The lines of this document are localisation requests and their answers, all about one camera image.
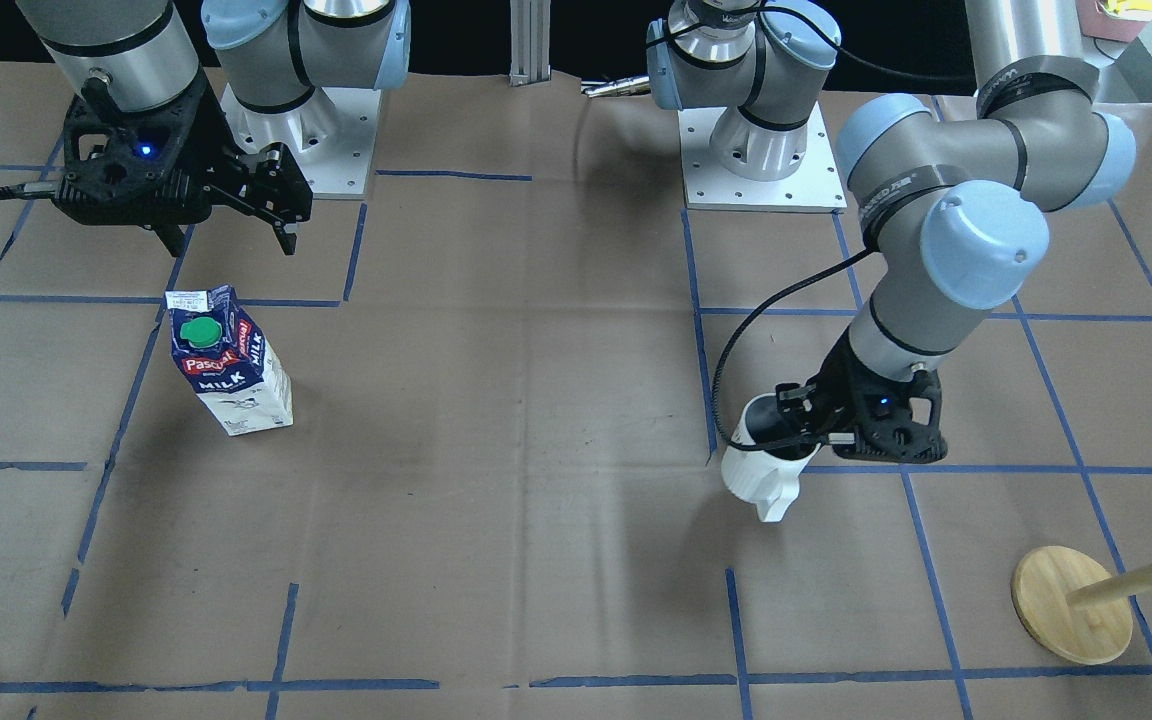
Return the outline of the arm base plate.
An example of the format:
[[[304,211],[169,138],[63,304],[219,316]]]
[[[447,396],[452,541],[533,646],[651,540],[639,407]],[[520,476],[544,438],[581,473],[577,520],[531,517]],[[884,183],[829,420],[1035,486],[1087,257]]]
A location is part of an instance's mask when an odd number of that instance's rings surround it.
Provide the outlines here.
[[[736,108],[682,109],[679,136],[687,209],[846,209],[844,183],[819,105],[806,124],[785,132],[751,124]]]
[[[244,108],[228,85],[221,109],[244,151],[285,143],[316,199],[361,200],[372,172],[382,99],[382,91],[370,88],[317,88],[298,108],[266,114]]]

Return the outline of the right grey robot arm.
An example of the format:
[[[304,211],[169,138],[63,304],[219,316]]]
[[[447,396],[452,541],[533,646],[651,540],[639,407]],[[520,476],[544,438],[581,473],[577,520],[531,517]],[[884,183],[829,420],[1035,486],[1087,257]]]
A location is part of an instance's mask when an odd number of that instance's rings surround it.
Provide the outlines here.
[[[18,8],[76,92],[60,176],[33,196],[74,222],[137,225],[172,256],[218,206],[268,223],[291,255],[329,160],[361,137],[329,92],[401,88],[410,69],[407,1],[205,1],[228,97],[173,1]]]

